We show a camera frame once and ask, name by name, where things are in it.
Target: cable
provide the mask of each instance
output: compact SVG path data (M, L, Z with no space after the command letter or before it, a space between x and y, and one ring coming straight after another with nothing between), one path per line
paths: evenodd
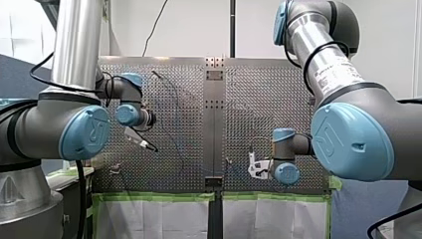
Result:
M108 72L103 72L103 74L105 74L109 77L109 79L106 79L106 82L105 82L105 107L106 108L109 107L109 104L111 103L111 100L112 100L112 96L114 95L115 79L120 79L121 81L128 82L132 87L134 87L139 92L139 97L141 99L143 98L142 87L138 86L137 84L135 84L130 79L123 77L123 76L112 76ZM111 82L110 94L108 94L108 83L109 82Z
M283 38L284 38L284 42L285 42L285 47L284 48L285 48L286 57L288 58L289 62L292 65L294 65L295 67L300 68L301 65L299 65L298 63L296 63L295 61L293 61L293 59L291 58L291 56L289 54L289 51L288 51L288 46L287 46L287 44L288 44L287 40L288 40L288 34L289 34L288 33L289 10L290 10L290 5L293 2L294 2L294 0L289 0L289 1L286 2L286 6L285 6L286 20L285 20L285 26L284 26L285 29L283 31Z
M24 101L20 101L18 103L14 103L10 106L7 106L6 108L3 108L2 110L0 110L0 116L2 116L5 113L8 113L10 111L16 110L8 115L6 115L5 117L3 117L0 120L0 124L3 123L4 121L6 121L6 119L10 118L12 115L16 114L19 111L24 111L26 109L32 108L34 106L37 105L37 100L24 100Z
M400 104L422 104L422 99L406 99L397 102Z
M57 87L57 88L61 88L65 91L70 91L70 92L83 92L83 93L101 93L102 91L92 91L92 90L85 90L85 89L78 89L78 88L73 88L73 87L68 87L68 86L64 86L64 85L60 85L54 82L49 82L47 80L44 80L40 77L38 77L37 75L35 75L35 71L37 71L39 68L41 68L44 64L46 64L52 57L53 57L54 53L51 53L46 59L44 59L42 62L40 62L39 64L35 65L33 68L31 68L31 70L29 71L29 75L31 76L32 79L41 82L43 84L52 86L52 87Z
M309 81L309 79L308 79L308 68L310 67L310 64L311 64L311 61L313 60L313 58L314 58L314 56L316 56L319 52L321 52L322 50L324 50L324 49L326 49L326 48L328 48L328 47L330 47L331 45L340 45L340 46L342 46L343 48L344 48L344 50L345 50L345 55L348 57L348 55L349 55L349 53L350 53L350 50L349 50L349 48L348 48L348 46L347 45L345 45L344 43L342 43L342 42L339 42L339 41L331 41L331 42L327 42L327 43L325 43L325 44L322 44L322 45L320 45L320 46L318 46L317 48L315 48L314 50L313 50L313 52L308 56L308 58L307 58L307 60L305 61L305 64L304 64L304 83L305 83L305 86L307 86L307 89L308 89L308 91L313 95L314 94L314 91L313 91L313 89L311 88L311 86L310 86L310 81Z
M80 221L77 239L84 237L85 219L87 217L87 183L85 181L84 167L80 160L76 161L80 185Z
M159 20L159 18L161 17L161 14L162 14L162 12L164 11L165 5L167 5L167 2L168 2L168 0L165 0L165 1L164 1L164 3L162 4L161 10L160 10L160 11L159 11L159 13L158 13L157 18L155 19L154 26L152 27L152 31L151 31L151 33L149 34L148 38L146 39L146 42L145 42L145 48L143 49L142 57L144 57L144 56L145 56L146 49L148 48L148 42L149 42L149 39L151 39L152 35L154 34L155 27L157 26L158 20Z
M385 224L385 223L387 223L387 222L393 221L393 220L395 220L395 219L398 219L398 218L400 218L400 217L406 216L406 215L408 215L408 214L410 214L410 213L413 213L413 212L416 212L416 211L418 211L418 210L421 210L421 209L422 209L422 203L417 204L416 206L413 206L413 207L411 207L411 208L408 208L408 209L406 209L406 210L404 210L404 211L398 212L398 213L396 213L396 214L394 214L394 215L391 215L391 216L389 216L389 217L387 217L387 218L384 218L384 219L382 219L382 220L379 220L379 221L375 222L374 224L372 224L372 225L368 228L368 230L366 231L367 236L368 236L370 239L373 239L373 237L372 237L372 231L373 231L373 230L375 230L376 228L378 228L379 226L381 226L381 225L383 225L383 224Z

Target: white wall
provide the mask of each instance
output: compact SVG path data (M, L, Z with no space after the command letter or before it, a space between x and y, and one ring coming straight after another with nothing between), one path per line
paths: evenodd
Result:
M112 55L141 56L163 0L111 1ZM145 56L203 57L229 53L228 0L169 0Z
M413 97L419 0L344 0L360 25L353 62L369 81L383 84L396 98Z
M101 54L141 56L163 1L111 0L110 24L102 24ZM397 98L422 96L420 1L343 0L360 24L353 62L366 79L383 84ZM169 0L146 56L228 56L229 3ZM285 57L283 48L273 44L279 3L237 0L237 57ZM0 0L0 54L38 63L53 51L54 41L55 32L36 1Z
M56 32L38 2L0 0L1 55L37 64L54 51L55 40ZM101 55L109 54L108 47L108 23L103 19Z
M146 56L228 56L229 2L170 0L149 42ZM283 48L273 44L274 18L280 2L237 0L236 57L285 57ZM383 84L396 98L412 97L416 92L414 86L422 75L422 67L421 74L415 67L418 66L415 37L419 0L342 2L352 8L360 24L360 47L353 58L358 70L367 80ZM162 3L157 0L111 0L110 53L141 56ZM422 84L418 86L422 93Z

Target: vertical metal post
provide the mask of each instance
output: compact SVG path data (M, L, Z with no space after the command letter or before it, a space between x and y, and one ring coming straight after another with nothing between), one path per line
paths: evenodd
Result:
M224 59L207 58L204 80L204 167L205 188L214 192L208 210L208 239L223 238L223 155L226 82Z
M62 0L52 81L94 90L104 0Z
M236 57L236 0L230 0L230 58Z

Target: pegboard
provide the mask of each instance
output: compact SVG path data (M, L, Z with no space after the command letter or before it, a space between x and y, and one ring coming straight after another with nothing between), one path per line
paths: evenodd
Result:
M101 59L103 70L113 75L132 72L145 76L143 100L157 113L158 119L145 136L159 148L159 153L144 150L124 138L124 128L113 119L118 101L112 101L108 109L111 133L106 148L95 160L94 191L202 192L204 176L214 174L215 170L224 175L224 190L229 191L319 194L327 189L327 175L311 157L297 158L301 180L287 189L274 181L251 178L247 170L248 146L254 136L271 137L275 127L309 131L313 107L301 70L283 60L223 59L222 62L219 71L223 72L225 93L219 96L225 99L219 111L224 113L218 115L222 123L214 125L222 128L221 135L218 134L222 148L213 155L211 173L210 162L203 159L209 158L204 157L204 147L211 146L205 145L204 139L208 132L204 128L209 126L206 99L214 91L204 88L209 62L202 58ZM267 141L255 141L254 148L258 159L271 155Z
M272 137L276 127L309 132L312 96L301 70L279 60L228 59L226 66L225 190L323 193L327 175L316 159L297 156L300 181L288 188L275 180L252 178L248 171L248 147L255 136ZM256 159L271 155L268 140L253 142Z
M159 152L134 145L113 118L118 101L108 111L111 131L98 165L94 191L201 192L203 185L202 93L204 59L159 60L113 58L102 60L112 75L138 73L145 77L143 101L157 116L144 134Z

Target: blue joint cap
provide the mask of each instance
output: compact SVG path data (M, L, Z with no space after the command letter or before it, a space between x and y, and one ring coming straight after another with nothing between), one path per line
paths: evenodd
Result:
M108 135L106 110L99 106L85 107L74 115L62 132L60 157L67 161L90 159L105 147Z
M140 115L132 105L124 104L117 108L115 118L118 123L124 126L136 126L139 124Z
M376 119L356 106L331 103L320 108L311 131L317 159L334 175L377 181L393 169L390 138Z
M276 14L276 20L274 23L274 35L273 35L273 41L274 44L277 46L283 46L284 44L284 30L285 30L285 21L286 21L286 1L282 2L279 6L279 9L277 9Z
M121 74L124 78L130 80L135 85L142 87L145 77L141 76L138 73L123 73Z
M295 136L295 130L289 127L278 127L273 130L273 142L283 141Z
M285 162L276 168L274 176L284 185L293 185L299 181L301 174L294 164Z

